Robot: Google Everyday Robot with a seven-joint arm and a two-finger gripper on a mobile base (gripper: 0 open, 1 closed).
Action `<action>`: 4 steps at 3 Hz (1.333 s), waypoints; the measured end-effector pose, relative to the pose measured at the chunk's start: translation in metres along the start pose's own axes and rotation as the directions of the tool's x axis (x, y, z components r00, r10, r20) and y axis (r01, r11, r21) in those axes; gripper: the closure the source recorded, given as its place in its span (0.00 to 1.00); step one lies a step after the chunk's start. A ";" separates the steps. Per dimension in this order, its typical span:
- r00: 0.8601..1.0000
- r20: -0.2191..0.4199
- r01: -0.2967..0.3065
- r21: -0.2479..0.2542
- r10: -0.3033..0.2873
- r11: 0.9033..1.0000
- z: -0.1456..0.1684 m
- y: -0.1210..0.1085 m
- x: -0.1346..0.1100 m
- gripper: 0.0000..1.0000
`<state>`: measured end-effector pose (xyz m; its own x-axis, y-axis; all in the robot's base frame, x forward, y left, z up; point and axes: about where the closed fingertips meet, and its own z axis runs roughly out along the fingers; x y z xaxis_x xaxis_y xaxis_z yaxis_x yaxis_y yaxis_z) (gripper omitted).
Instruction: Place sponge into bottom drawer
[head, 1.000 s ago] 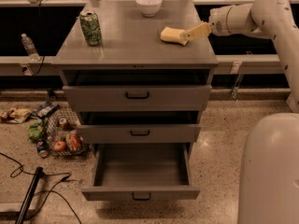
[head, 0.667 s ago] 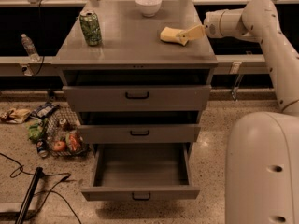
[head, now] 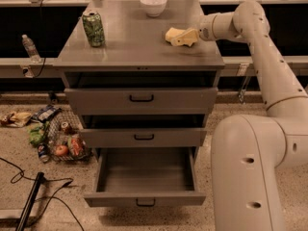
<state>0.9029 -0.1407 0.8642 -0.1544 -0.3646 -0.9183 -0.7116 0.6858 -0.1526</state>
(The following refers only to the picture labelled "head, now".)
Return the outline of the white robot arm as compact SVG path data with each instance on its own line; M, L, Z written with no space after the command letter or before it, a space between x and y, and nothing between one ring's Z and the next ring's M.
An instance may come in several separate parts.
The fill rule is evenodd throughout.
M242 2L231 13L202 15L205 41L248 45L267 114L232 115L212 136L216 231L286 231L275 170L308 163L308 95L270 38L263 7Z

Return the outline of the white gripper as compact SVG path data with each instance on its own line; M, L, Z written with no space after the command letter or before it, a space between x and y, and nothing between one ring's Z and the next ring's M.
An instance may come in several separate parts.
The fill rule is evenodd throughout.
M199 36L205 41L215 40L213 33L213 23L215 17L213 15L203 15L199 20ZM177 30L171 38L172 46L187 45L191 47L198 42L198 32L195 29Z

